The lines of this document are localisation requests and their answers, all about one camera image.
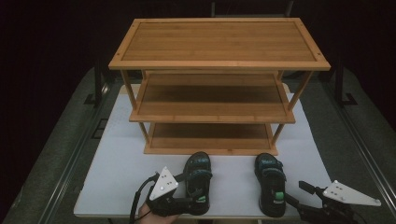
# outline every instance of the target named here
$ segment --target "shelf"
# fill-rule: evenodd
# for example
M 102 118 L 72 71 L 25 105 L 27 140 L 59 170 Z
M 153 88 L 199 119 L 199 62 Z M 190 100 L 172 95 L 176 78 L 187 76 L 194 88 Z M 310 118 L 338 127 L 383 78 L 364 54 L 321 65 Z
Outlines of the shelf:
M 148 139 L 148 154 L 277 155 L 265 124 L 151 123 Z
M 294 123 L 277 75 L 269 71 L 147 71 L 130 121 Z

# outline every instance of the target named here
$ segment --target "white table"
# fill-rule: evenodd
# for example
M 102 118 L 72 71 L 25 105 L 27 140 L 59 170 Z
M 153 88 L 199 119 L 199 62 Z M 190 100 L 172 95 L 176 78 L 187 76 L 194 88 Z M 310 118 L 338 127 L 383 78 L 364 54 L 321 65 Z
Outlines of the white table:
M 128 121 L 131 110 L 128 95 L 120 93 L 79 194 L 74 209 L 77 217 L 128 218 L 134 193 L 149 176 L 160 172 L 164 166 L 173 175 L 183 171 L 188 155 L 143 153 L 145 139 L 138 123 Z M 276 142 L 277 158 L 283 162 L 287 177 L 286 192 L 300 203 L 321 207 L 321 200 L 299 189 L 298 182 L 303 180 L 325 188 L 330 186 L 331 180 L 299 101 L 293 112 L 297 122 L 286 125 Z M 209 211 L 199 217 L 181 217 L 269 218 L 259 208 L 261 189 L 254 175 L 254 156 L 210 156 L 210 160 L 213 178 Z M 144 188 L 139 206 L 144 202 L 149 186 Z M 184 188 L 184 182 L 181 182 L 175 197 L 183 197 Z M 299 215 L 296 209 L 287 205 L 283 218 L 298 219 Z

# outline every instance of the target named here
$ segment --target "bamboo shelf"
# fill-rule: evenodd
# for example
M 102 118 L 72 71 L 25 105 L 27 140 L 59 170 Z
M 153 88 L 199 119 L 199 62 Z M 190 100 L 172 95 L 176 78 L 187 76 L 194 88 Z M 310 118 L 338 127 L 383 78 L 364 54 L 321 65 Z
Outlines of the bamboo shelf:
M 134 20 L 109 68 L 121 70 L 145 153 L 276 155 L 309 78 L 330 65 L 300 19 L 210 18 Z M 127 70 L 136 69 L 135 98 Z M 290 100 L 286 70 L 306 71 Z

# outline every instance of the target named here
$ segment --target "slipper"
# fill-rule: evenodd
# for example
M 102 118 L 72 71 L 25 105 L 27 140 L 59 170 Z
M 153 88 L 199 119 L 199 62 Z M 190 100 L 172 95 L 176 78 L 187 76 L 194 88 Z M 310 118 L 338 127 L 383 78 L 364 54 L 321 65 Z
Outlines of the slipper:
M 255 161 L 254 173 L 262 187 L 259 206 L 268 217 L 282 217 L 285 214 L 285 181 L 282 162 L 273 155 L 262 153 Z
M 209 210 L 209 186 L 212 170 L 209 156 L 205 152 L 196 152 L 189 157 L 183 170 L 186 177 L 186 196 L 193 202 L 189 213 L 194 216 L 205 214 Z

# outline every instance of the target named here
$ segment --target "human hand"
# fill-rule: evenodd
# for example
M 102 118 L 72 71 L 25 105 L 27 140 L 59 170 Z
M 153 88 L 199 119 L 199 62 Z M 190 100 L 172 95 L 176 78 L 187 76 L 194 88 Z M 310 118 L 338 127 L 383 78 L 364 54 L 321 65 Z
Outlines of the human hand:
M 149 206 L 144 203 L 139 208 L 139 224 L 171 224 L 177 218 L 178 215 L 169 216 L 169 217 L 160 217 L 150 212 Z

